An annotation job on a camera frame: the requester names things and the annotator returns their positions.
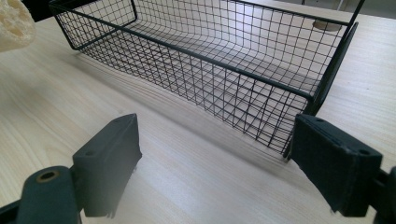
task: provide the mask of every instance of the black wire basket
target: black wire basket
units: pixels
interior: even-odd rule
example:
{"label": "black wire basket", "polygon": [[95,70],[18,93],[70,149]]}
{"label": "black wire basket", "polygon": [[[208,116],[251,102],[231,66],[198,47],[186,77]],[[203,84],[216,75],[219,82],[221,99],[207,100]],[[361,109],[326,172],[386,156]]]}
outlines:
{"label": "black wire basket", "polygon": [[362,1],[349,22],[235,0],[49,5],[72,49],[174,92],[286,155],[295,116],[315,115],[332,85]]}

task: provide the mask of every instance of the wooden table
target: wooden table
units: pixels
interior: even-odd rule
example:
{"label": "wooden table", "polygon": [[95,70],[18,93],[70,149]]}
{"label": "wooden table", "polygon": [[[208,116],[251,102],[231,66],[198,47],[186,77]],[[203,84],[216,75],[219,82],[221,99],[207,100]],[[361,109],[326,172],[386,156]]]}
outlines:
{"label": "wooden table", "polygon": [[[396,164],[396,21],[361,23],[318,117]],[[85,223],[371,223],[332,214],[295,162],[168,91],[69,48],[54,19],[26,49],[0,53],[0,204],[72,155],[112,119],[136,113],[143,159],[114,219]]]}

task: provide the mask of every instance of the metal basket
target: metal basket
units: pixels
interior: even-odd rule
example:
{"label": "metal basket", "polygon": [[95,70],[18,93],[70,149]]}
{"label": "metal basket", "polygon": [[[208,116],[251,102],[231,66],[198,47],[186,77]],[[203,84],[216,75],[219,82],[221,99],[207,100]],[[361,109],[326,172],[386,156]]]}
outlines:
{"label": "metal basket", "polygon": [[72,49],[196,103],[279,153],[294,117],[323,103],[361,7],[344,22],[234,0],[49,5]]}

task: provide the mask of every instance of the wood grain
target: wood grain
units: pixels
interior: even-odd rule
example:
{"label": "wood grain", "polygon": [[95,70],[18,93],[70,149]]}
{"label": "wood grain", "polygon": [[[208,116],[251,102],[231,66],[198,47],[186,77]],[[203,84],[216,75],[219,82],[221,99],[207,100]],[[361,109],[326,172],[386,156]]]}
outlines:
{"label": "wood grain", "polygon": [[[360,16],[318,116],[396,163],[396,21]],[[34,171],[71,156],[109,121],[136,113],[143,159],[114,219],[86,223],[371,223],[332,214],[297,165],[168,91],[71,50],[54,19],[0,54],[0,204]]]}

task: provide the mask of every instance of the wire basket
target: wire basket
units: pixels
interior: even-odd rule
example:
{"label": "wire basket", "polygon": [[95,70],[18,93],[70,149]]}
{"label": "wire basket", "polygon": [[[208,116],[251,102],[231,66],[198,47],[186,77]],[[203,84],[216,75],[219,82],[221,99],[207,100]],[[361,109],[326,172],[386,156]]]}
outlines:
{"label": "wire basket", "polygon": [[[315,114],[356,25],[234,0],[55,0],[72,49],[196,103],[284,153]],[[313,22],[339,26],[330,32]]]}

